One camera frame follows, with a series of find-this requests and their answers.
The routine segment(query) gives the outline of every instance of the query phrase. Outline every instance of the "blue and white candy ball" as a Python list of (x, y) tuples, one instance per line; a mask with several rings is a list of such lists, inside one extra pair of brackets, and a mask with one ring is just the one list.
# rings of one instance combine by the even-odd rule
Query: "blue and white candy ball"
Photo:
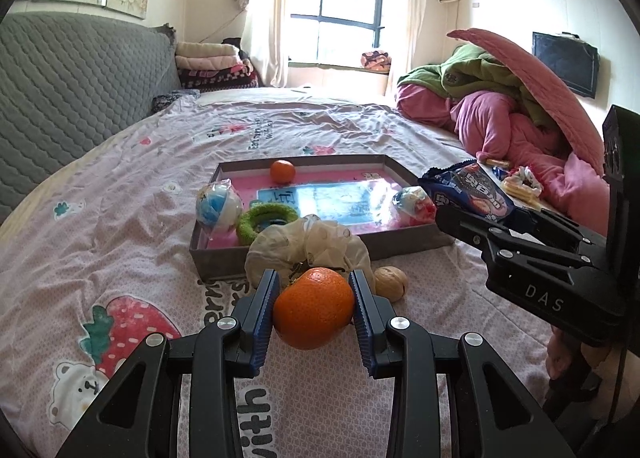
[(242, 214), (242, 199), (229, 180), (207, 184), (198, 191), (196, 219), (210, 231), (234, 228)]

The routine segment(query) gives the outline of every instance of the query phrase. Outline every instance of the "white bear face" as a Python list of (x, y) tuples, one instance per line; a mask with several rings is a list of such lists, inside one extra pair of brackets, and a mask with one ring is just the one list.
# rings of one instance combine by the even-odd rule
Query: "white bear face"
[(93, 366), (61, 362), (51, 392), (50, 422), (71, 431), (108, 380)]

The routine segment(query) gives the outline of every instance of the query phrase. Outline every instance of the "gray quilted headboard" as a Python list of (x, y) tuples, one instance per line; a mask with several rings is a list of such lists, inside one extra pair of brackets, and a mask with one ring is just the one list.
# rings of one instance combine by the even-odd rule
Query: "gray quilted headboard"
[(63, 12), (0, 23), (0, 223), (40, 182), (180, 88), (174, 32)]

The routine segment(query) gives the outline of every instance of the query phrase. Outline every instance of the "green blanket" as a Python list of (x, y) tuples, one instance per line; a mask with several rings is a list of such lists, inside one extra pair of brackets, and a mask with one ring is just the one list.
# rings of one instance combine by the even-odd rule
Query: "green blanket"
[(494, 56), (474, 44), (463, 44), (444, 63), (420, 66), (398, 79), (398, 85), (417, 84), (442, 98), (461, 99), (491, 90), (522, 102), (536, 126), (557, 128), (526, 86)]

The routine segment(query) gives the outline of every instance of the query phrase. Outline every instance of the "orange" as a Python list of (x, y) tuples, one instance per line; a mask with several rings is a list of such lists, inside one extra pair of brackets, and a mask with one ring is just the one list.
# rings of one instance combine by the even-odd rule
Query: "orange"
[(296, 177), (296, 168), (291, 162), (287, 162), (286, 160), (276, 160), (271, 164), (269, 173), (271, 175), (271, 179), (275, 183), (286, 184), (293, 181)]
[(344, 278), (328, 268), (312, 268), (278, 296), (273, 326), (299, 350), (324, 346), (349, 324), (355, 298)]

